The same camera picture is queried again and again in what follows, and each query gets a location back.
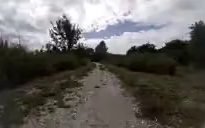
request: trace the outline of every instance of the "gravel path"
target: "gravel path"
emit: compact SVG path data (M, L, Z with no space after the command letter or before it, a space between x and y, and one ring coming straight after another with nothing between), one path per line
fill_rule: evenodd
M123 95L120 81L100 64L81 82L83 87L72 90L75 95L70 108L58 108L54 114L41 117L40 128L148 128L138 121L130 97Z

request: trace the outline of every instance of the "tall grass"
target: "tall grass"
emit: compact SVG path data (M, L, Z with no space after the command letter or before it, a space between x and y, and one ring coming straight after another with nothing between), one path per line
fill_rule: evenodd
M0 90L16 87L38 76L86 64L73 54L30 52L19 44L0 39Z

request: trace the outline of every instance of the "white cloud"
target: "white cloud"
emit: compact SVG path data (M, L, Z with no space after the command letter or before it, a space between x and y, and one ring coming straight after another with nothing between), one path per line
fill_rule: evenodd
M118 21L167 24L161 29L129 33L106 39L109 51L125 53L131 45L150 41L161 47L173 38L188 38L188 26L205 21L205 0L0 0L0 32L29 38L30 47L48 40L50 21L68 14L85 31L106 29ZM95 46L102 39L89 39Z

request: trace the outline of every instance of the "foliage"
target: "foliage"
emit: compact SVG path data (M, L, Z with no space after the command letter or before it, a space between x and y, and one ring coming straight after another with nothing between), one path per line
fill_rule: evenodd
M201 67L205 67L205 23L196 22L190 26L191 29L191 54L194 62Z
M179 76L131 72L106 66L132 92L140 108L140 118L156 120L177 128L200 128L205 120L205 72L186 71Z
M83 43L77 44L77 46L72 50L77 56L90 58L94 54L93 48L84 46Z
M11 45L0 38L0 90L86 63L73 54L29 52L21 45Z
M50 36L54 45L51 45L50 49L52 48L60 51L69 51L73 49L81 38L81 33L82 30L79 26L72 24L70 19L63 15L55 24L52 23Z
M154 44L146 43L138 47L132 46L126 54L130 55L133 53L154 53L156 51L156 46Z
M133 71L174 75L176 62L164 54L133 54L125 59L126 67Z
M95 48L95 54L93 56L93 61L101 61L105 59L107 54L107 46L104 41L101 41Z
M159 49L159 52L165 53L166 55L174 58L182 65L187 65L190 62L188 46L189 41L176 39L166 43L164 47Z

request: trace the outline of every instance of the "grass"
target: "grass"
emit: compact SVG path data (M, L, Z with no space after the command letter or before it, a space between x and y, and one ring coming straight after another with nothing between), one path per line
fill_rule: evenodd
M76 70L38 78L20 88L0 92L0 105L4 106L0 124L4 127L20 125L24 117L29 113L37 112L50 99L56 101L55 106L65 108L63 94L68 93L66 89L82 86L76 80L87 75L94 67L93 63L89 63ZM47 109L49 112L54 111L54 107L49 106Z
M205 71L181 69L176 76L155 75L108 65L138 101L144 118L182 128L205 121Z

